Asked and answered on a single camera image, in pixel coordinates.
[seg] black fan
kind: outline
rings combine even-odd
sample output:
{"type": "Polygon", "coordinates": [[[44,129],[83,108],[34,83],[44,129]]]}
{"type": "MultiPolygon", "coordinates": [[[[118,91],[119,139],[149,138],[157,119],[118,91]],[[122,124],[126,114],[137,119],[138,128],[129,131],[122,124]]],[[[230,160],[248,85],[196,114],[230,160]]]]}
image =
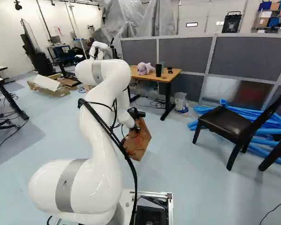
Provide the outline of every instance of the black fan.
{"type": "Polygon", "coordinates": [[[222,33],[237,33],[241,19],[242,15],[240,11],[228,12],[225,16],[225,22],[223,25],[222,33]]]}

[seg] brown paper bag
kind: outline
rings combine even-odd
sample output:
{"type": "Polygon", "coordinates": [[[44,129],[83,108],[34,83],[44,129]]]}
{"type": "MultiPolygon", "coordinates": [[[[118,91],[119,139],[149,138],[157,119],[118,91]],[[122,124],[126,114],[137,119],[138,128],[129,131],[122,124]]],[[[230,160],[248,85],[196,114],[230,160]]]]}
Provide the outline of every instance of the brown paper bag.
{"type": "Polygon", "coordinates": [[[140,128],[140,131],[137,133],[135,130],[130,130],[128,135],[122,141],[124,142],[124,148],[130,158],[140,161],[145,154],[152,136],[143,118],[140,118],[135,122],[140,128]]]}

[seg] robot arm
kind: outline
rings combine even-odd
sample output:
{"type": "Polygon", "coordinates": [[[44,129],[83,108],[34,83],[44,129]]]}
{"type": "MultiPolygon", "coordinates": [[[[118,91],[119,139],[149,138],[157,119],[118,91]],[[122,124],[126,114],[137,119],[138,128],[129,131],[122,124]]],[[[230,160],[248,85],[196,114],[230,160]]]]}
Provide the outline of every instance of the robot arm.
{"type": "MultiPolygon", "coordinates": [[[[118,121],[134,127],[134,119],[127,112],[126,88],[131,70],[126,62],[84,60],[76,66],[75,73],[84,84],[98,84],[86,94],[86,101],[112,108],[117,98],[118,121]]],[[[114,113],[108,107],[91,106],[108,126],[112,124],[114,113]]],[[[39,209],[59,218],[84,225],[105,225],[114,216],[122,192],[118,159],[110,137],[85,106],[79,111],[79,127],[92,145],[92,158],[45,164],[31,178],[29,193],[39,209]]]]}
{"type": "Polygon", "coordinates": [[[108,49],[109,47],[107,44],[94,41],[89,50],[89,56],[91,57],[91,59],[102,60],[104,56],[104,51],[108,49]]]}

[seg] stuffed animal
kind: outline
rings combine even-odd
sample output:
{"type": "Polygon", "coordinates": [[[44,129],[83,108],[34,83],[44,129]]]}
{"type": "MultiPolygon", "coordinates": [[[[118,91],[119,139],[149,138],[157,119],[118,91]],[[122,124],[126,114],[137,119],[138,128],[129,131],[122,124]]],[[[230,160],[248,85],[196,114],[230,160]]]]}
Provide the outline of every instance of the stuffed animal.
{"type": "Polygon", "coordinates": [[[151,63],[144,63],[144,62],[140,62],[137,65],[137,73],[139,75],[146,75],[149,74],[150,72],[155,72],[155,68],[153,66],[151,66],[151,63]]]}

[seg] gray mat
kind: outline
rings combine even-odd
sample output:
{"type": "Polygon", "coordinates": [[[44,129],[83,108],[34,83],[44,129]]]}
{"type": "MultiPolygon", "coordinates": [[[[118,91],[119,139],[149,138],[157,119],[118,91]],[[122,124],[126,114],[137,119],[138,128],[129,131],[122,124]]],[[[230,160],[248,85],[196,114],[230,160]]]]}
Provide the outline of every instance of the gray mat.
{"type": "Polygon", "coordinates": [[[4,85],[4,87],[9,93],[24,88],[24,86],[20,85],[17,82],[7,83],[7,84],[4,85]]]}
{"type": "MultiPolygon", "coordinates": [[[[13,109],[9,106],[8,101],[6,101],[5,107],[0,110],[0,113],[4,112],[12,112],[13,109]]],[[[8,118],[16,118],[18,116],[17,113],[10,115],[8,118]]],[[[24,120],[21,117],[12,120],[12,124],[22,126],[24,124],[24,120]]],[[[9,135],[16,131],[16,128],[10,128],[6,130],[0,130],[0,144],[6,139],[9,135]]],[[[12,137],[8,138],[0,148],[0,164],[8,161],[12,157],[16,156],[29,146],[34,143],[40,141],[45,137],[45,133],[40,130],[33,123],[28,121],[23,128],[21,128],[16,134],[12,137]]]]}

